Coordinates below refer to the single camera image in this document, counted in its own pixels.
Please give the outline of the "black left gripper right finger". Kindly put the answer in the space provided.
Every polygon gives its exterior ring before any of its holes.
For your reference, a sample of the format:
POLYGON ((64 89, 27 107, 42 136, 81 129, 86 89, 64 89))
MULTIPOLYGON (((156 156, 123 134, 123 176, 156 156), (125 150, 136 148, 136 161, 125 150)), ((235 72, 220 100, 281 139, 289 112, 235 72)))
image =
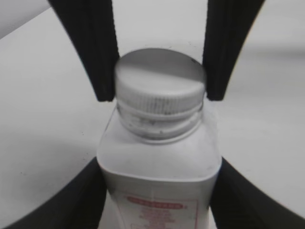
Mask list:
POLYGON ((305 219, 279 204, 222 160, 210 207, 219 229, 303 229, 305 219))

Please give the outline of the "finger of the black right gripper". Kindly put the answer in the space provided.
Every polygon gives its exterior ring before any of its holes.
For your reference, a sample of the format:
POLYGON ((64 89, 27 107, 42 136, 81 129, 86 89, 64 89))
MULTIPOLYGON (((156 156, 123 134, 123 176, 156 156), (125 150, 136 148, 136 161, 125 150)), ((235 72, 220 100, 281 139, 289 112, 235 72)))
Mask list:
POLYGON ((207 98, 224 99, 231 74, 262 0, 210 0, 203 47, 207 98))
POLYGON ((50 0, 67 32, 99 102, 115 97, 114 67, 119 59, 110 0, 50 0))

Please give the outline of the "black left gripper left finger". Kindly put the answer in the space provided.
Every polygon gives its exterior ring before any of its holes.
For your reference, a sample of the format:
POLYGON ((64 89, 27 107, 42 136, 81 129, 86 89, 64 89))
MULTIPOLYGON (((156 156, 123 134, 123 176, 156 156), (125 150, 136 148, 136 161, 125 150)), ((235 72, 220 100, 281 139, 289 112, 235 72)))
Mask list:
POLYGON ((62 190, 7 229, 97 229, 107 187, 97 158, 62 190))

